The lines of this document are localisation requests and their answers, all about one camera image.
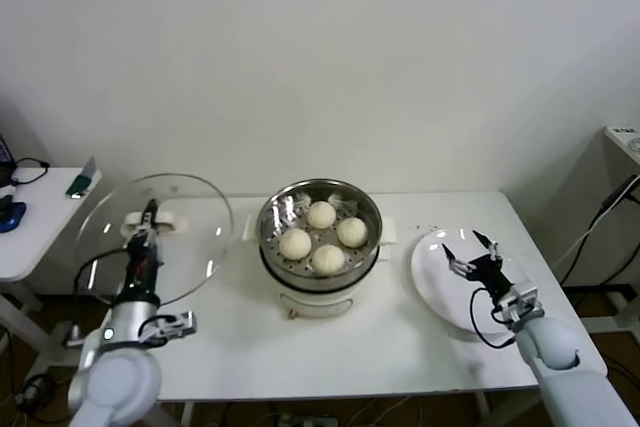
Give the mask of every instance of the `blue object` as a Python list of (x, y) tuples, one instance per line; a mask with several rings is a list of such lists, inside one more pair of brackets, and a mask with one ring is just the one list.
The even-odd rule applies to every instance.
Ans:
[(0, 223), (0, 234), (11, 232), (20, 225), (24, 213), (27, 211), (27, 204), (24, 202), (14, 202), (11, 204), (11, 217), (3, 223)]

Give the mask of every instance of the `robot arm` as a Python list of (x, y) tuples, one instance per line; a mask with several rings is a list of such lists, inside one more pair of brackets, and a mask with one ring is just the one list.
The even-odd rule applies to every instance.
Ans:
[(193, 312), (157, 315), (160, 299), (155, 286), (162, 265), (157, 211), (157, 202), (151, 200), (127, 241), (125, 282), (110, 318), (83, 343), (69, 388), (69, 409), (75, 412), (72, 427), (124, 426), (144, 417), (160, 394), (162, 380), (148, 349), (196, 332)]
[(555, 426), (638, 425), (609, 380), (580, 355), (582, 342), (560, 322), (526, 321), (516, 342)]
[(445, 245), (450, 269), (489, 291), (494, 313), (514, 332), (518, 349), (533, 371), (549, 416), (556, 427), (636, 427), (617, 392), (581, 352), (584, 341), (555, 319), (545, 317), (537, 288), (530, 282), (512, 284), (502, 274), (498, 244), (474, 234), (489, 251), (463, 262)]

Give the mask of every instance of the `steamed bun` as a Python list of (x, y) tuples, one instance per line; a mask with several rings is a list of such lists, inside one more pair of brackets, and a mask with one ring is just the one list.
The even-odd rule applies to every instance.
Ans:
[(313, 253), (311, 265), (318, 275), (333, 275), (342, 269), (344, 253), (335, 245), (323, 245)]
[(360, 247), (367, 241), (367, 226), (357, 217), (351, 217), (340, 222), (336, 232), (338, 233), (338, 240), (352, 249)]
[(316, 229), (327, 229), (336, 221), (336, 209), (329, 202), (314, 202), (307, 212), (307, 222)]
[(286, 259), (304, 259), (311, 252), (311, 237), (302, 229), (289, 229), (280, 238), (278, 247)]

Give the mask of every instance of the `stainless steel pot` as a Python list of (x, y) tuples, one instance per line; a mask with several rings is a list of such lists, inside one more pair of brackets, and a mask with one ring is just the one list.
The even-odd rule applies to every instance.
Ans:
[[(336, 209), (336, 222), (325, 230), (307, 223), (309, 206), (319, 200)], [(357, 249), (340, 244), (336, 234), (338, 223), (349, 217), (358, 217), (368, 229), (366, 243)], [(298, 261), (284, 258), (278, 245), (282, 234), (294, 227), (307, 231), (312, 241), (309, 255)], [(378, 257), (382, 218), (371, 197), (357, 187), (339, 180), (310, 179), (273, 195), (260, 211), (257, 229), (260, 255), (276, 280), (299, 292), (328, 294), (354, 286), (371, 271)], [(313, 272), (311, 256), (324, 244), (336, 245), (345, 254), (345, 267), (337, 275), (322, 277)]]

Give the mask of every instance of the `glass lid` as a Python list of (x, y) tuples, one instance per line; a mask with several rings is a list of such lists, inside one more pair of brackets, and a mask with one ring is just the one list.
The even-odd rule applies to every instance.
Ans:
[(213, 276), (233, 233), (229, 202), (200, 177), (156, 174), (118, 187), (83, 222), (76, 237), (76, 269), (91, 266), (81, 276), (81, 293), (110, 302), (120, 291), (130, 261), (124, 247), (139, 232), (143, 212), (153, 201), (160, 263), (155, 293), (162, 305), (195, 292)]

